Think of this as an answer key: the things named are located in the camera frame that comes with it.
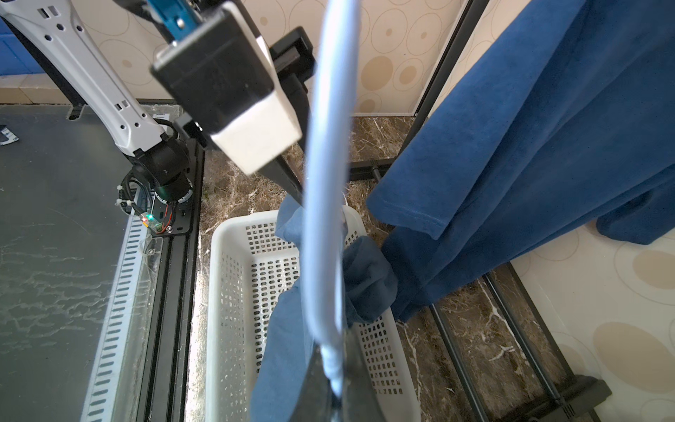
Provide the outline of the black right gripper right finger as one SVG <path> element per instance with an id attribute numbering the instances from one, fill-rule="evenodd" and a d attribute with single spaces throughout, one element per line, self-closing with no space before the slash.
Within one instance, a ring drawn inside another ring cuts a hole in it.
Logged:
<path id="1" fill-rule="evenodd" d="M 374 392 L 356 327 L 346 331 L 341 420 L 376 422 L 385 417 Z"/>

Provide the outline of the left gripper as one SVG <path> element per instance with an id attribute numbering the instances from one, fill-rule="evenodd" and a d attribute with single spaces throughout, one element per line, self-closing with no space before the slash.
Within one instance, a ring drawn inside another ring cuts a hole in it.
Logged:
<path id="1" fill-rule="evenodd" d="M 275 42 L 270 47 L 270 53 L 281 88 L 299 121 L 302 138 L 298 144 L 305 151 L 309 123 L 309 91 L 305 83 L 315 73 L 313 45 L 304 28 L 298 26 Z M 298 204 L 302 204 L 302 184 L 283 156 L 277 156 L 258 172 L 282 188 Z"/>

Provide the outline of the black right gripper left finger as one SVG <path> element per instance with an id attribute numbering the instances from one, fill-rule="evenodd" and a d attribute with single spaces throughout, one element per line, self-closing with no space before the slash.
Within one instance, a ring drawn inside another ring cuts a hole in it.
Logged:
<path id="1" fill-rule="evenodd" d="M 302 388 L 290 417 L 291 422 L 336 421 L 334 395 L 330 381 L 323 371 L 319 346 L 315 346 L 303 380 Z"/>

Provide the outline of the light blue plastic hanger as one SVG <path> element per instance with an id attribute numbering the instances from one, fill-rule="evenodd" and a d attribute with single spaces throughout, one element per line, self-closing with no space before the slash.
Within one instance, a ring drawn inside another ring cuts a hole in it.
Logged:
<path id="1" fill-rule="evenodd" d="M 344 384 L 343 199 L 357 91 L 360 12 L 359 1 L 330 1 L 326 6 L 302 202 L 303 316 L 320 347 L 335 397 L 342 397 Z"/>

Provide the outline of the light blue t-shirt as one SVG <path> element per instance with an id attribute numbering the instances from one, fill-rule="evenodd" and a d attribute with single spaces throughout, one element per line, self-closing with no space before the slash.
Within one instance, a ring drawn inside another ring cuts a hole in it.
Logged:
<path id="1" fill-rule="evenodd" d="M 391 265 L 371 237 L 342 246 L 343 214 L 323 219 L 292 197 L 282 202 L 275 233 L 298 247 L 302 275 L 272 312 L 251 420 L 382 421 L 352 330 L 392 304 Z"/>

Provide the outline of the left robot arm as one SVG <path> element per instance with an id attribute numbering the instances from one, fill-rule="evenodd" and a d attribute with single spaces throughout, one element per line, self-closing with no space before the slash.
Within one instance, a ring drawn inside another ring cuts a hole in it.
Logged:
<path id="1" fill-rule="evenodd" d="M 297 28 L 269 46 L 239 1 L 125 1 L 171 39 L 151 75 L 183 107 L 195 135 L 244 173 L 261 172 L 296 199 L 282 154 L 307 133 L 304 81 L 312 46 Z M 70 1 L 4 1 L 1 15 L 53 65 L 105 125 L 135 172 L 167 203 L 193 194 L 186 147 L 146 114 L 101 53 Z"/>

